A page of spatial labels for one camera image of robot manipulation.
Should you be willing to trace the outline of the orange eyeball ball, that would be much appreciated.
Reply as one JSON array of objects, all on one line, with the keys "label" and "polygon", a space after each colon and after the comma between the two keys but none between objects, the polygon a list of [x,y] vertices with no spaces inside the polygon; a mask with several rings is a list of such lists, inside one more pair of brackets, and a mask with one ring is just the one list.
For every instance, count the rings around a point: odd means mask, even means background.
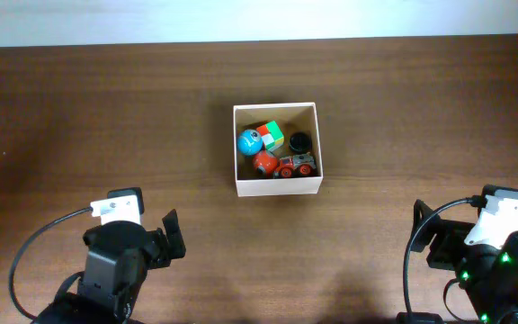
[{"label": "orange eyeball ball", "polygon": [[253,158],[254,170],[259,176],[273,176],[278,164],[279,159],[268,150],[259,151]]}]

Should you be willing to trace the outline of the red grey toy truck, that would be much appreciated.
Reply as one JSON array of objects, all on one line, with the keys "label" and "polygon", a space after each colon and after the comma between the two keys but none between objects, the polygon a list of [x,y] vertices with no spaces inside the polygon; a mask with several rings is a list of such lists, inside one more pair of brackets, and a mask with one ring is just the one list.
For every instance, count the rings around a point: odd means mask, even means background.
[{"label": "red grey toy truck", "polygon": [[315,158],[308,152],[279,159],[277,167],[273,171],[273,177],[293,178],[313,176],[317,172]]}]

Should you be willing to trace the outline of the blue eyeball ball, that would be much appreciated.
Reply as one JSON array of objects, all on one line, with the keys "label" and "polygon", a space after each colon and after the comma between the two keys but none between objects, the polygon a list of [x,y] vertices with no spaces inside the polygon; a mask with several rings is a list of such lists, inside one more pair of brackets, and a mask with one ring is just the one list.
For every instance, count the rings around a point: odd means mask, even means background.
[{"label": "blue eyeball ball", "polygon": [[237,136],[237,150],[244,156],[253,156],[263,147],[263,138],[257,130],[244,130]]}]

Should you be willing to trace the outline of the black round cap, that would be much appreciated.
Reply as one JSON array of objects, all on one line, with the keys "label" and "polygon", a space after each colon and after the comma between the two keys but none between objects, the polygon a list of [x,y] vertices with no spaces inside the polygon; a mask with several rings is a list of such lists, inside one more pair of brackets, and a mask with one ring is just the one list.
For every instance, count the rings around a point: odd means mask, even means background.
[{"label": "black round cap", "polygon": [[312,139],[306,132],[294,132],[290,135],[289,148],[296,154],[306,154],[312,149]]}]

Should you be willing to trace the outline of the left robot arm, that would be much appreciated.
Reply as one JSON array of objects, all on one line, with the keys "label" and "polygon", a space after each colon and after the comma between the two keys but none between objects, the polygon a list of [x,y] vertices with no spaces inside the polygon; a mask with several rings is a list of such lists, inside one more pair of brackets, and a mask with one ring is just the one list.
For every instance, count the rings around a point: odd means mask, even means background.
[{"label": "left robot arm", "polygon": [[186,254],[177,212],[164,227],[147,231],[117,220],[87,230],[85,270],[69,276],[35,323],[126,323],[147,272],[170,266]]}]

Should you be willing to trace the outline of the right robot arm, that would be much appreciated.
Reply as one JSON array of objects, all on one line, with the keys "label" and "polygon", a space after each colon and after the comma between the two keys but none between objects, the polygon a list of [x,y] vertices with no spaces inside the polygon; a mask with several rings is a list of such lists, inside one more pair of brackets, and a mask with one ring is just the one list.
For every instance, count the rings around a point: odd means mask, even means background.
[{"label": "right robot arm", "polygon": [[469,297],[479,323],[518,323],[518,230],[509,234],[499,247],[464,242],[472,223],[443,220],[440,213],[454,206],[469,204],[479,209],[491,205],[490,196],[462,198],[433,210],[423,201],[414,204],[414,223],[404,253],[403,290],[406,309],[396,316],[397,323],[441,323],[435,313],[412,310],[409,296],[409,258],[413,252],[429,248],[427,264],[447,270],[454,277],[446,284],[447,293],[457,284]]}]

